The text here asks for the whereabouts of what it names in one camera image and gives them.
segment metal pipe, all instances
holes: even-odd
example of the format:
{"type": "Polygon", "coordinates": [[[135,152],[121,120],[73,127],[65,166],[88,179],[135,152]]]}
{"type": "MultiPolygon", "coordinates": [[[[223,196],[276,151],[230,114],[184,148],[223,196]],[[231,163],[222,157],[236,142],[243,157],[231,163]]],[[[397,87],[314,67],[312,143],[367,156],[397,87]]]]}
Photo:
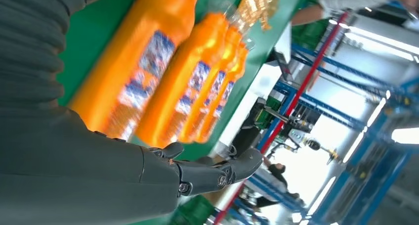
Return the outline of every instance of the metal pipe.
{"type": "MultiPolygon", "coordinates": [[[[333,40],[335,39],[338,30],[340,29],[340,23],[343,23],[348,17],[348,12],[345,12],[339,19],[338,21],[338,25],[336,25],[331,34],[329,35],[329,37],[327,38],[326,42],[323,44],[323,46],[321,47],[318,56],[316,57],[313,66],[310,69],[310,72],[308,73],[307,77],[304,79],[303,83],[301,84],[300,89],[297,91],[297,93],[295,94],[295,97],[293,99],[293,101],[291,102],[291,105],[289,106],[288,110],[285,113],[285,116],[288,117],[291,115],[292,111],[294,110],[295,106],[298,103],[298,100],[300,99],[301,95],[304,93],[305,88],[307,87],[308,83],[311,80],[311,77],[314,75],[314,73],[316,72],[317,67],[320,65],[320,63],[323,60],[323,57],[327,51],[327,49],[329,48],[330,44],[333,42],[333,40]]],[[[279,124],[276,126],[275,130],[272,132],[271,136],[269,136],[268,140],[266,141],[265,145],[262,147],[261,149],[261,153],[264,153],[268,148],[269,145],[272,143],[272,141],[274,140],[274,138],[276,137],[276,135],[279,133],[279,131],[282,129],[282,126],[284,125],[284,121],[279,122],[279,124]]]]}

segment fluorescent light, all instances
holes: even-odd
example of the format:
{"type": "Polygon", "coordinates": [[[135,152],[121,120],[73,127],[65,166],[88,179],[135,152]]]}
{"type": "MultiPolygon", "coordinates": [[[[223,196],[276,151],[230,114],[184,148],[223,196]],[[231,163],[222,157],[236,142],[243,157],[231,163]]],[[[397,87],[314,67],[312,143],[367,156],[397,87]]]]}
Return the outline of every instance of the fluorescent light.
{"type": "Polygon", "coordinates": [[[352,144],[352,146],[350,147],[349,151],[347,152],[347,154],[343,158],[343,163],[346,163],[349,160],[349,158],[352,156],[352,154],[355,152],[356,148],[359,146],[362,139],[364,138],[364,133],[366,133],[367,130],[368,130],[368,127],[371,126],[374,123],[374,121],[376,120],[376,118],[380,114],[380,112],[383,109],[386,102],[387,101],[385,100],[385,98],[381,99],[380,103],[378,104],[378,106],[376,107],[376,109],[371,114],[370,118],[368,119],[367,126],[365,126],[364,130],[359,133],[358,137],[355,139],[355,141],[352,144]]]}
{"type": "Polygon", "coordinates": [[[419,144],[419,128],[396,129],[391,134],[391,139],[398,143],[419,144]]]}
{"type": "Polygon", "coordinates": [[[385,100],[385,98],[382,98],[380,103],[378,104],[378,106],[376,107],[376,109],[374,110],[374,112],[372,113],[372,115],[370,116],[370,118],[367,121],[367,126],[371,126],[374,121],[376,120],[376,118],[378,117],[379,113],[381,112],[382,108],[384,107],[385,103],[387,101],[385,100]]]}
{"type": "Polygon", "coordinates": [[[294,213],[291,215],[291,217],[293,218],[293,223],[299,223],[302,220],[302,216],[301,213],[294,213]]]}
{"type": "Polygon", "coordinates": [[[367,45],[370,48],[382,50],[391,54],[394,54],[396,56],[399,56],[401,58],[407,59],[409,61],[413,61],[413,56],[409,53],[403,52],[401,50],[380,44],[378,42],[372,41],[370,39],[364,38],[362,36],[356,35],[354,33],[345,33],[346,37],[350,38],[351,40],[358,41],[364,45],[367,45]]]}
{"type": "Polygon", "coordinates": [[[319,194],[316,201],[314,201],[313,205],[311,206],[310,210],[308,210],[308,215],[313,215],[314,212],[319,208],[320,203],[322,203],[323,199],[325,198],[326,194],[329,192],[330,188],[333,185],[333,182],[336,180],[336,177],[332,177],[329,182],[326,184],[325,188],[319,194]]]}
{"type": "Polygon", "coordinates": [[[345,29],[349,29],[349,26],[346,25],[345,23],[339,23],[340,27],[345,28],[345,29]]]}
{"type": "Polygon", "coordinates": [[[392,45],[394,47],[406,50],[407,52],[411,52],[411,53],[415,53],[415,54],[419,55],[419,48],[415,47],[413,45],[408,45],[406,43],[403,43],[403,42],[400,42],[400,41],[397,41],[397,40],[393,40],[393,39],[390,39],[390,38],[387,38],[387,37],[384,37],[384,36],[380,36],[380,35],[377,35],[375,33],[369,32],[369,31],[359,29],[357,27],[351,26],[351,27],[349,27],[349,29],[354,33],[366,36],[368,38],[377,40],[379,42],[386,43],[386,44],[392,45]]]}
{"type": "Polygon", "coordinates": [[[346,163],[349,160],[349,158],[351,158],[352,154],[355,152],[356,148],[359,146],[363,138],[364,138],[364,132],[360,132],[358,137],[355,139],[354,143],[350,147],[349,151],[343,158],[343,161],[342,161],[343,163],[346,163]]]}
{"type": "Polygon", "coordinates": [[[302,220],[299,225],[307,225],[308,222],[309,222],[308,220],[302,220]]]}

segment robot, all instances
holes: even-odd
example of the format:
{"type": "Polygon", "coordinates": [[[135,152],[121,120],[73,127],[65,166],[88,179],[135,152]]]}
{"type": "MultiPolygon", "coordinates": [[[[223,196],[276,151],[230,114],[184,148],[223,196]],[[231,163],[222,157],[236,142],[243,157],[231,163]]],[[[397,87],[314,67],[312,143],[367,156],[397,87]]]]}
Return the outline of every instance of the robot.
{"type": "Polygon", "coordinates": [[[131,224],[262,163],[255,149],[211,165],[176,160],[178,143],[148,149],[108,138],[59,106],[70,16],[94,1],[0,0],[0,224],[131,224]]]}

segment robotic arm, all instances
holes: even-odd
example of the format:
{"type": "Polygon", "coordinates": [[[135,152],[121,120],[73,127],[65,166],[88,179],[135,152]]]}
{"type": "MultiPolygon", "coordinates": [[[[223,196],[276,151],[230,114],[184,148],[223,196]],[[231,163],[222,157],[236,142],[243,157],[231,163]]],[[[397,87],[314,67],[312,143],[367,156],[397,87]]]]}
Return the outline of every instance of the robotic arm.
{"type": "Polygon", "coordinates": [[[256,150],[212,166],[176,161],[89,131],[59,106],[70,16],[95,0],[0,0],[0,224],[129,224],[172,212],[177,197],[241,181],[256,150]]]}

